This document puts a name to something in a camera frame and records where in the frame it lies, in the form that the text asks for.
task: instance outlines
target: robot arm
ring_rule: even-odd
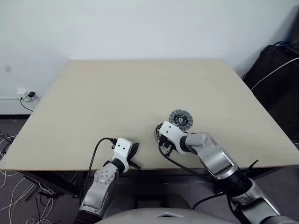
[[[128,171],[128,155],[133,143],[119,138],[115,144],[111,162],[106,162],[94,174],[93,184],[86,193],[74,224],[90,224],[100,221],[109,204],[109,192],[121,173]]]
[[[204,167],[236,205],[239,211],[237,218],[241,222],[259,224],[271,217],[280,216],[278,209],[256,183],[241,171],[208,133],[187,134],[167,121],[163,123],[159,133],[160,140],[170,141],[179,153],[199,156]]]

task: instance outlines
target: beige tabletop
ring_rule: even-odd
[[[97,141],[139,142],[143,169],[177,168],[162,157],[155,127],[175,109],[193,116],[239,164],[299,164],[299,153],[237,74],[221,60],[70,61],[0,162],[7,170],[86,170]],[[103,142],[93,169],[112,157]],[[195,155],[171,157],[202,167]]]

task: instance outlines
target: white wall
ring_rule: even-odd
[[[0,114],[24,114],[68,59],[222,58],[243,75],[298,0],[0,0]]]

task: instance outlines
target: baseboard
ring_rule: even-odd
[[[28,119],[30,114],[0,114],[0,119],[13,119],[13,120],[21,120],[21,119]]]

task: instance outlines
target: power outlet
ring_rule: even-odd
[[[29,94],[30,92],[34,92],[34,93],[35,93],[35,96],[32,97],[32,98],[30,98],[30,97],[26,97],[26,96],[28,96],[28,94]],[[40,94],[38,93],[38,91],[36,91],[36,90],[18,90],[18,91],[16,92],[15,96],[18,97],[18,98],[21,98],[21,97],[22,97],[22,98],[24,99],[24,101],[26,101],[26,102],[33,101],[33,100],[36,100],[37,98],[40,98],[40,97],[41,97],[41,95],[40,95]]]

